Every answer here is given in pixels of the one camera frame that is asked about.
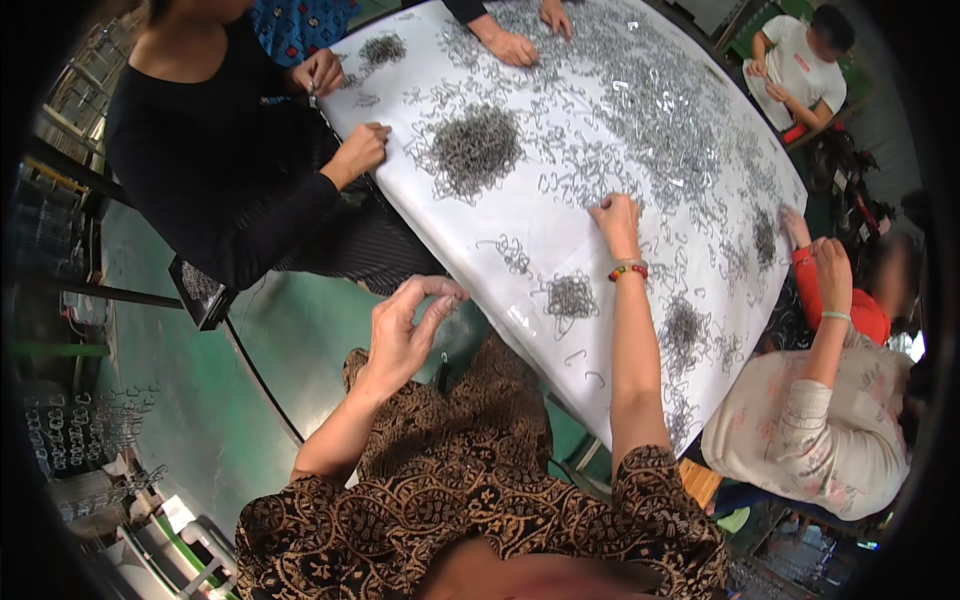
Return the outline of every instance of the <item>brown patterned blouse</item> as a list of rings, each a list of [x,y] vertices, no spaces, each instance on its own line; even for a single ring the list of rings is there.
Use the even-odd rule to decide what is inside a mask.
[[[344,367],[349,390],[366,355]],[[501,559],[556,553],[646,564],[657,594],[709,598],[719,530],[684,491],[672,453],[630,452],[613,505],[546,473],[551,435],[537,376],[495,335],[449,394],[409,383],[377,414],[344,490],[305,477],[257,498],[237,527],[245,598],[409,598],[434,556],[480,535]]]

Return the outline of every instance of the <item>green floor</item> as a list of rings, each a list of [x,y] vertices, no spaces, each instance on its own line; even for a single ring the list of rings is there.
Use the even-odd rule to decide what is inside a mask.
[[[351,21],[373,18],[396,0],[364,3]],[[798,169],[805,168],[800,161]],[[811,198],[811,233],[828,232],[827,200]],[[108,210],[103,249],[107,285],[175,296],[167,267],[173,252],[138,212],[120,204]],[[270,273],[240,295],[230,318],[253,362],[304,435],[313,431],[343,396],[341,367],[347,353],[366,347],[370,313],[377,297],[344,280],[307,274]],[[427,365],[417,379],[437,369],[445,351],[463,367],[486,330],[472,304],[444,323]],[[179,494],[196,514],[210,517],[228,536],[251,499],[287,483],[296,448],[276,422],[220,330],[198,332],[185,312],[115,303],[113,356],[105,361],[103,390],[159,383],[154,410],[146,415],[137,442],[146,468],[168,473],[159,488]],[[554,456],[575,465],[589,446],[585,431],[548,404]],[[551,466],[551,472],[561,472]],[[587,474],[610,477],[610,454],[601,449]]]

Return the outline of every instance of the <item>pink floral shirt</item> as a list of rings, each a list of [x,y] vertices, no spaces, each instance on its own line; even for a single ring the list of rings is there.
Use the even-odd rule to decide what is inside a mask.
[[[897,423],[908,356],[852,328],[831,390],[798,379],[807,351],[752,359],[704,429],[714,471],[844,520],[886,508],[909,472]]]

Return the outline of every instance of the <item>white table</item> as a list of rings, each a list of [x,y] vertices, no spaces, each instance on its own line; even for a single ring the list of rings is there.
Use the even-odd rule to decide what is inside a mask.
[[[565,5],[575,28],[573,40],[565,42],[537,24],[538,6],[516,0],[488,8],[506,28],[527,27],[538,36],[541,63],[549,66],[554,60],[552,64],[559,65],[558,77],[551,81],[544,80],[545,71],[497,61],[459,33],[444,5],[434,1],[380,20],[334,45],[344,56],[345,72],[358,81],[323,99],[322,108],[343,137],[362,122],[393,127],[387,159],[375,175],[384,194],[470,290],[500,335],[607,447],[614,287],[606,276],[612,259],[580,204],[596,202],[610,191],[639,199],[644,206],[639,239],[651,265],[648,294],[658,331],[667,326],[672,301],[689,302],[703,326],[684,355],[688,364],[664,346],[665,331],[661,337],[664,410],[679,454],[739,374],[788,270],[788,242],[779,228],[774,260],[763,268],[758,264],[753,241],[758,215],[765,212],[776,223],[783,203],[803,212],[804,187],[762,117],[723,70],[653,9],[638,0]],[[365,69],[358,56],[361,45],[385,34],[403,40],[406,56]],[[637,36],[645,36],[645,46],[636,47]],[[610,47],[610,52],[593,60],[571,58],[569,48],[560,45],[576,49],[592,43],[596,48],[599,39],[601,48]],[[667,81],[683,69],[684,77],[702,79],[697,89],[703,93],[690,100],[700,103],[694,107],[703,110],[709,117],[703,122],[716,132],[714,150],[722,156],[709,175],[712,181],[670,180],[664,169],[655,168],[657,163],[631,159],[631,139],[611,133],[598,117],[604,94],[609,100],[612,87],[628,93],[630,85],[644,82],[603,81],[591,67],[597,61],[641,59],[660,65],[650,77]],[[471,198],[445,197],[436,178],[418,167],[417,156],[431,143],[425,127],[478,102],[498,104],[516,115],[525,157],[493,189]],[[637,131],[643,133],[650,123],[640,122]],[[702,190],[689,197],[695,201],[678,203],[670,194],[679,192],[670,184]],[[520,262],[517,269],[506,259],[529,262]],[[590,318],[558,322],[544,313],[549,295],[538,291],[554,276],[577,271],[589,277],[596,311]]]

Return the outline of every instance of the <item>motorcycle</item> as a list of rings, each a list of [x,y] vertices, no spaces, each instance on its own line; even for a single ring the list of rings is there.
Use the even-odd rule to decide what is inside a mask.
[[[894,208],[873,200],[863,180],[869,169],[880,167],[870,151],[856,150],[840,123],[820,133],[811,158],[810,189],[833,196],[833,235],[847,251],[854,281],[862,280],[870,248],[895,218]]]

